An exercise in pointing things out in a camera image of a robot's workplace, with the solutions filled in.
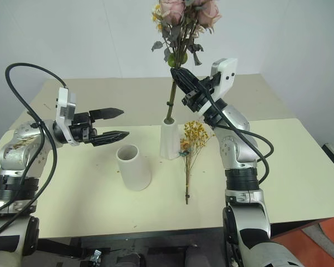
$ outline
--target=table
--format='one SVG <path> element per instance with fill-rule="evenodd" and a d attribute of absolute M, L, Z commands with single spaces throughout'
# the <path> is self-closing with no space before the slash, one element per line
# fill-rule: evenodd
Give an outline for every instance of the table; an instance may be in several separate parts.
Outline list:
<path fill-rule="evenodd" d="M 275 146 L 270 175 L 261 184 L 271 223 L 334 217 L 334 165 L 295 118 L 250 122 Z M 110 235 L 222 226 L 225 176 L 215 137 L 192 170 L 189 205 L 184 201 L 182 159 L 159 157 L 160 126 L 99 127 L 130 131 L 117 143 L 63 146 L 51 185 L 38 199 L 40 238 Z M 0 148 L 11 139 L 8 131 Z M 261 142 L 263 153 L 267 147 Z M 141 192 L 125 188 L 115 161 L 124 144 L 136 144 L 150 163 L 151 184 Z M 49 156 L 40 185 L 50 170 Z M 262 164 L 258 168 L 263 173 Z"/>

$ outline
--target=white wall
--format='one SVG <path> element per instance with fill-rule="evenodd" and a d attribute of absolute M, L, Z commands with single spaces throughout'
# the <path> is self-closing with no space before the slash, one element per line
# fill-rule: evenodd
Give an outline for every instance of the white wall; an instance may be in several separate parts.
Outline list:
<path fill-rule="evenodd" d="M 334 145 L 334 0 L 291 0 L 261 73 L 320 145 Z"/>
<path fill-rule="evenodd" d="M 14 62 L 46 67 L 63 78 L 166 77 L 160 34 L 151 21 L 158 0 L 0 0 L 0 137 L 22 112 L 4 80 Z M 221 57 L 238 57 L 238 73 L 259 73 L 288 0 L 222 0 L 215 34 L 200 38 L 207 75 Z M 29 101 L 47 76 L 22 68 L 13 81 Z"/>

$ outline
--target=pink rose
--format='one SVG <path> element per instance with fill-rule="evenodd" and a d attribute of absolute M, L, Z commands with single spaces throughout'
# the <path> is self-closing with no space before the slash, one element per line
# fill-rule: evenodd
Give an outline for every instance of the pink rose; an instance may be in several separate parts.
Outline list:
<path fill-rule="evenodd" d="M 160 0 L 163 20 L 170 25 L 178 25 L 183 18 L 183 0 Z"/>
<path fill-rule="evenodd" d="M 207 1 L 210 1 L 210 0 L 195 0 L 193 2 L 193 6 L 201 6 L 202 4 L 207 3 Z"/>
<path fill-rule="evenodd" d="M 212 27 L 222 15 L 219 14 L 217 3 L 212 0 L 205 3 L 198 12 L 198 23 L 205 28 Z"/>

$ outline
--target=white vase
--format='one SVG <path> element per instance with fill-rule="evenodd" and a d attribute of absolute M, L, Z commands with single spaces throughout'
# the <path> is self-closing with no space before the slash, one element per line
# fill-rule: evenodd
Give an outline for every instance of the white vase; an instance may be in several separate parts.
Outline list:
<path fill-rule="evenodd" d="M 125 186 L 132 191 L 141 191 L 151 182 L 147 161 L 137 146 L 126 145 L 116 152 L 117 164 Z"/>
<path fill-rule="evenodd" d="M 179 151 L 180 137 L 176 120 L 172 124 L 167 124 L 163 120 L 161 125 L 160 156 L 173 160 L 179 157 Z"/>

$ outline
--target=white cylindrical vase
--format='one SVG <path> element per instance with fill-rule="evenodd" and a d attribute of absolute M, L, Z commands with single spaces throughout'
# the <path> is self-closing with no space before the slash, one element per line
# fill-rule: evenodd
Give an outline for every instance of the white cylindrical vase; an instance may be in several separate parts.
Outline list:
<path fill-rule="evenodd" d="M 177 122 L 173 120 L 172 124 L 167 124 L 165 121 L 162 121 L 160 156 L 168 160 L 173 160 L 179 157 L 179 152 L 180 137 Z"/>
<path fill-rule="evenodd" d="M 137 146 L 126 145 L 116 152 L 117 164 L 125 186 L 132 191 L 141 191 L 151 182 L 147 161 Z"/>

